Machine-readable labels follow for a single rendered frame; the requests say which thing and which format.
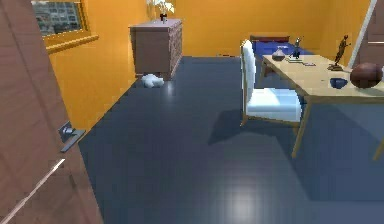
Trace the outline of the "white crumpled cloth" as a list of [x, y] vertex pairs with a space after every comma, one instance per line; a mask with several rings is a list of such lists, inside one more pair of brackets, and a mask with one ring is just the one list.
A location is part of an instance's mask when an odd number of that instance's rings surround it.
[[146, 88], [158, 88], [164, 85], [164, 79], [155, 76], [154, 74], [147, 74], [141, 78], [143, 85]]

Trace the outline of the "brown chest of drawers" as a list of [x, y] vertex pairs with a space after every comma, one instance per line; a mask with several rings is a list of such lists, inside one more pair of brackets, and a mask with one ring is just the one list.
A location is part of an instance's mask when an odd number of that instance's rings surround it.
[[182, 21], [153, 20], [130, 27], [135, 73], [172, 79], [182, 58]]

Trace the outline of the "white cushioned wooden chair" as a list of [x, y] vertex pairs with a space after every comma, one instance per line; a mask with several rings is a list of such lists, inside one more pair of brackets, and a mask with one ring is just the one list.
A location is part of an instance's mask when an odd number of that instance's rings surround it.
[[291, 125], [298, 133], [302, 107], [298, 94], [291, 89], [255, 88], [256, 59], [252, 43], [245, 39], [240, 45], [242, 119], [240, 126], [248, 120], [267, 120]]

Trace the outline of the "grey round vase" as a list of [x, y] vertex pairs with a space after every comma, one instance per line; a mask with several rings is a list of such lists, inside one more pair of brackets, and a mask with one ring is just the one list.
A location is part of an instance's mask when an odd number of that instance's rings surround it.
[[277, 50], [272, 54], [272, 59], [274, 61], [282, 61], [285, 58], [283, 50], [278, 47]]

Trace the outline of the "bed with blue cover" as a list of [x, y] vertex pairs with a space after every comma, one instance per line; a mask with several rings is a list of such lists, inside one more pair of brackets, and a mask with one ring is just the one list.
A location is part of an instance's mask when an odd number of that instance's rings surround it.
[[[268, 67], [263, 62], [264, 55], [272, 55], [278, 47], [280, 47], [286, 58], [293, 52], [294, 44], [290, 43], [289, 36], [250, 36], [250, 42], [252, 44], [253, 53], [255, 55], [256, 73], [255, 77], [260, 74], [268, 76], [270, 73], [274, 73], [274, 70]], [[300, 59], [304, 55], [312, 55], [312, 52], [300, 47]]]

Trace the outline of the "white flowers in dark vase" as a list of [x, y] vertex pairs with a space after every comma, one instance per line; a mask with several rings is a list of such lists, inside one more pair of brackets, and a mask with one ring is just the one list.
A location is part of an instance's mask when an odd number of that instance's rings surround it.
[[168, 12], [175, 12], [173, 3], [169, 2], [168, 0], [146, 0], [146, 5], [147, 16], [151, 20], [155, 20], [157, 18], [156, 11], [159, 11], [159, 18], [163, 23], [167, 21]]

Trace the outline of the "light wooden table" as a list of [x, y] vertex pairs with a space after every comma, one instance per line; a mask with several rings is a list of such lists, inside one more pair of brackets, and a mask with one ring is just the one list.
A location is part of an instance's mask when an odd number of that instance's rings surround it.
[[329, 71], [327, 67], [331, 60], [321, 55], [304, 55], [303, 62], [313, 62], [315, 66], [304, 66], [300, 63], [274, 61], [271, 55], [262, 57], [260, 77], [266, 76], [265, 69], [271, 68], [280, 77], [287, 79], [292, 88], [301, 95], [307, 103], [291, 156], [295, 158], [301, 146], [313, 104], [384, 104], [384, 82], [380, 82], [370, 89], [359, 89], [348, 83], [342, 89], [332, 88], [330, 79], [348, 79], [351, 68], [342, 67], [342, 71]]

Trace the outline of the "blue bowl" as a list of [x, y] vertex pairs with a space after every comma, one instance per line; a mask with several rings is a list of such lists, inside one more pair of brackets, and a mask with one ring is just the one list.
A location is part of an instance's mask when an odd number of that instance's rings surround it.
[[335, 89], [342, 89], [344, 86], [348, 84], [348, 81], [344, 78], [331, 78], [330, 85]]

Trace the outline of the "bronze figure statue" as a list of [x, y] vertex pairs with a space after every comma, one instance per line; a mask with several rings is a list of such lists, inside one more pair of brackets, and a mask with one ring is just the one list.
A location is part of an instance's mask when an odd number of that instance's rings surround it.
[[335, 60], [334, 60], [334, 63], [330, 64], [328, 66], [328, 70], [330, 70], [330, 71], [342, 71], [343, 70], [343, 68], [339, 65], [339, 62], [340, 62], [342, 56], [344, 55], [346, 47], [348, 45], [350, 45], [347, 43], [348, 38], [349, 38], [349, 36], [345, 35], [343, 37], [343, 39], [341, 40], [339, 47], [338, 47], [338, 52], [337, 52]]

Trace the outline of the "brown wooden room door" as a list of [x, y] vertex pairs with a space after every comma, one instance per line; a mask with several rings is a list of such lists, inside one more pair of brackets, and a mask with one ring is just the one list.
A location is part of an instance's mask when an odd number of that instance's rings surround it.
[[0, 224], [104, 224], [30, 0], [0, 0]]

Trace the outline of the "brown ball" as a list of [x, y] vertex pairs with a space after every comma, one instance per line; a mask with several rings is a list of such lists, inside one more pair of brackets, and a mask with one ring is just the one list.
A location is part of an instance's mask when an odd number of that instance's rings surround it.
[[350, 73], [350, 81], [357, 88], [372, 88], [383, 78], [382, 67], [375, 63], [358, 64]]

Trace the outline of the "window with yellow frame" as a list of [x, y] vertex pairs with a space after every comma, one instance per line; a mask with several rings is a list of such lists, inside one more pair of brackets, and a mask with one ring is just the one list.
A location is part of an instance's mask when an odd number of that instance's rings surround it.
[[49, 54], [99, 39], [90, 28], [85, 0], [31, 0]]

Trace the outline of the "brown door with white frame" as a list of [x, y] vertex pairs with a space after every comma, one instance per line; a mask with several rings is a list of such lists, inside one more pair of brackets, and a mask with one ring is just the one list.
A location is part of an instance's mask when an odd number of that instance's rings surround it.
[[365, 62], [384, 66], [384, 0], [370, 0], [348, 66]]

